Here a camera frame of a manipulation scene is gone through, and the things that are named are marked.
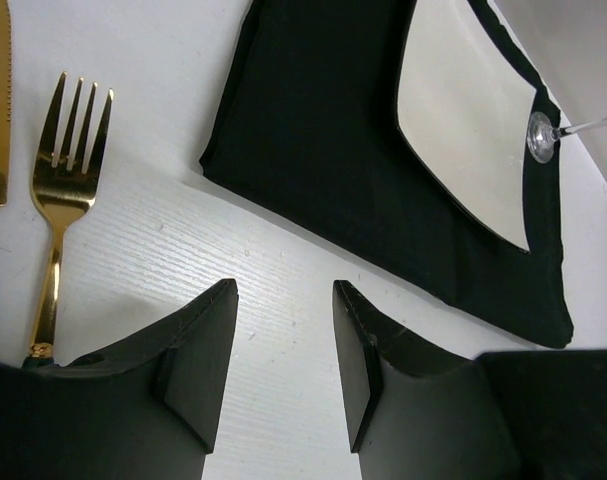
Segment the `clear champagne glass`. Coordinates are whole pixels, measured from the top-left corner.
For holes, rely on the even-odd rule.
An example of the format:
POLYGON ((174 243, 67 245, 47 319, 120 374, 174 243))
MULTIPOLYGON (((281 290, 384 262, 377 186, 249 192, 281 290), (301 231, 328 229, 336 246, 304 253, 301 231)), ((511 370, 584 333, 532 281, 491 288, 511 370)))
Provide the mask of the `clear champagne glass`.
POLYGON ((532 157, 539 164, 546 164, 554 155, 555 145, 564 137, 605 126, 607 126, 607 117, 578 125, 554 127, 547 115, 535 111, 529 117, 526 143, 532 157))

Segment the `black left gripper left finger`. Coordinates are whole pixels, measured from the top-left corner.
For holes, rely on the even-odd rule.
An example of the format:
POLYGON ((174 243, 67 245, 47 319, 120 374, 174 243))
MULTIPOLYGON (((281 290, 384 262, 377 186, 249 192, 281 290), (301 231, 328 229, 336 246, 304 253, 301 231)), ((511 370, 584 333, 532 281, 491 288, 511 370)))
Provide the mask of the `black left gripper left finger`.
POLYGON ((67 366, 0 363, 0 479, 198 479, 235 334, 224 279, 67 366))

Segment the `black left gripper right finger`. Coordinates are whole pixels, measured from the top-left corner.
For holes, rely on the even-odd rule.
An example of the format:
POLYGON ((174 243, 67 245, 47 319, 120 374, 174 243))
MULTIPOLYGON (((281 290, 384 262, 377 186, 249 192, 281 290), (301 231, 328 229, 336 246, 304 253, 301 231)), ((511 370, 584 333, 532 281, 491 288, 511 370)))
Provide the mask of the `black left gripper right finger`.
POLYGON ((607 479, 607 350, 451 353, 333 285, 365 479, 607 479))

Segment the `square white plate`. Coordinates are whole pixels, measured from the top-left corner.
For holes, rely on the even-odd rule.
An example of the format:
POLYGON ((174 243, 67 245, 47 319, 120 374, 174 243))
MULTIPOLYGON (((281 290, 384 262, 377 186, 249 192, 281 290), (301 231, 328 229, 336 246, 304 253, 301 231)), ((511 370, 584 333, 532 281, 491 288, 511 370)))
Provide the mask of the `square white plate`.
POLYGON ((535 95, 469 2, 416 2, 397 89, 400 131, 458 205, 524 252, 523 168, 535 95))

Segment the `gold fork green handle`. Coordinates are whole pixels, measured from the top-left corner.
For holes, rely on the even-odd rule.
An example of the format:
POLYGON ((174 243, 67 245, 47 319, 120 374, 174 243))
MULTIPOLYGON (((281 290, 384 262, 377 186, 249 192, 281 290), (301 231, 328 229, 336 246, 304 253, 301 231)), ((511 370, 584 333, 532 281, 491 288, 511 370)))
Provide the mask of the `gold fork green handle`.
POLYGON ((55 151, 57 130, 67 73, 62 72, 48 109, 33 169, 31 197, 52 232, 52 242, 43 285, 37 302, 24 369, 36 369, 54 363, 54 343, 61 283, 64 236, 67 229, 95 204, 105 154, 114 91, 109 89, 91 148, 89 128, 98 88, 91 85, 76 149, 72 150, 75 122, 84 79, 75 87, 63 143, 55 151))

